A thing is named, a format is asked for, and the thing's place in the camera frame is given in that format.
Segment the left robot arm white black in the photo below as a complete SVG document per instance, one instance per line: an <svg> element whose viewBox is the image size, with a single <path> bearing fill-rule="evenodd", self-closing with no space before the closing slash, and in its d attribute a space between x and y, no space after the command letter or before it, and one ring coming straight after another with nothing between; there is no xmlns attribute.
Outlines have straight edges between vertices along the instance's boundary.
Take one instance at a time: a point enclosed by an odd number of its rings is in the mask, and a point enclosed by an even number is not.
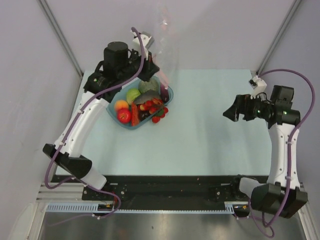
<svg viewBox="0 0 320 240"><path fill-rule="evenodd" d="M80 102L65 130L53 144L45 144L43 152L50 158L49 166L60 166L72 177L93 188L100 200L110 196L107 179L82 156L88 134L106 107L123 85L135 78L149 80L159 71L153 63L147 43L134 39L135 47L129 49L121 41L113 41L104 49L103 60L87 78Z"/></svg>

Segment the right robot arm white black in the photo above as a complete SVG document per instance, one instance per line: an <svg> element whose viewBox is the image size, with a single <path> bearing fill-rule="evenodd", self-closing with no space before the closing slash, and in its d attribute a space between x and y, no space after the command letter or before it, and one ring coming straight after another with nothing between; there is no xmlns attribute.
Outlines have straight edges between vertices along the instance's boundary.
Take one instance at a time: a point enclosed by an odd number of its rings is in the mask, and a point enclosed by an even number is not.
<svg viewBox="0 0 320 240"><path fill-rule="evenodd" d="M245 121L256 118L266 122L271 140L271 165L266 183L238 175L231 196L242 201L249 197L251 207L262 213L291 218L308 201L300 190L297 174L296 148L301 114L292 109L294 88L275 85L270 99L238 94L222 115L233 122L243 115Z"/></svg>

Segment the clear zip top bag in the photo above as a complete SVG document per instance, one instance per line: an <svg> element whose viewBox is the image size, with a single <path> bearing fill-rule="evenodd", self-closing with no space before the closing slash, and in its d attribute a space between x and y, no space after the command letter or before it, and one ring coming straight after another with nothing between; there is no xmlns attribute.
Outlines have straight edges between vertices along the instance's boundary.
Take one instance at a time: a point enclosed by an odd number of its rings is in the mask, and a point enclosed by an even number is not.
<svg viewBox="0 0 320 240"><path fill-rule="evenodd" d="M156 76L167 90L177 78L179 68L179 41L177 31L168 7L164 2L157 4L156 19L153 28L155 39L153 61L159 67Z"/></svg>

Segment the red cherry tomato bunch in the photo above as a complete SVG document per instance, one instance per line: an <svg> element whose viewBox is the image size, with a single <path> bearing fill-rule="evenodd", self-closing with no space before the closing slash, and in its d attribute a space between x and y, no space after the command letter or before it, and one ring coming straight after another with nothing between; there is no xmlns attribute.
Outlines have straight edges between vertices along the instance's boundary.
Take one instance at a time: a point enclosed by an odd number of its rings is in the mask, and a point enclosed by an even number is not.
<svg viewBox="0 0 320 240"><path fill-rule="evenodd" d="M148 100L143 104L138 104L137 107L138 107L138 113L139 112L149 112L150 113L149 117L151 117L151 121L154 124L157 124L169 112L169 109L164 105L163 101L161 99L157 99L157 98L153 98L152 100Z"/></svg>

